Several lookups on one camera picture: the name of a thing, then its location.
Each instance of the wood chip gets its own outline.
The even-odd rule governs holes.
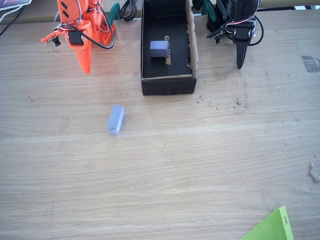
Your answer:
[[[315,181],[320,182],[320,175],[315,167],[315,165],[313,163],[311,163],[311,170],[310,173],[312,175],[312,177],[314,178]]]

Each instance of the green clip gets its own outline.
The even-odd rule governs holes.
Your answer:
[[[110,24],[114,22],[114,20],[120,20],[120,5],[118,2],[115,2],[110,10],[109,16],[108,16]]]
[[[218,21],[214,5],[211,3],[210,0],[203,1],[202,13],[201,15],[208,15],[213,23]]]

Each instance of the blue sponge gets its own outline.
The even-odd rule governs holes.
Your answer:
[[[110,134],[119,135],[124,116],[125,108],[123,106],[114,105],[107,125]]]
[[[168,41],[151,41],[150,55],[152,58],[168,57]]]

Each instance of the open box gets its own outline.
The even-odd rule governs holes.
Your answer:
[[[193,94],[198,50],[189,0],[143,0],[141,85],[143,95]],[[151,41],[168,41],[166,58],[151,58]]]

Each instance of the green folder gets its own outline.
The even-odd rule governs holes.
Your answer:
[[[241,240],[294,240],[286,207],[274,210]]]

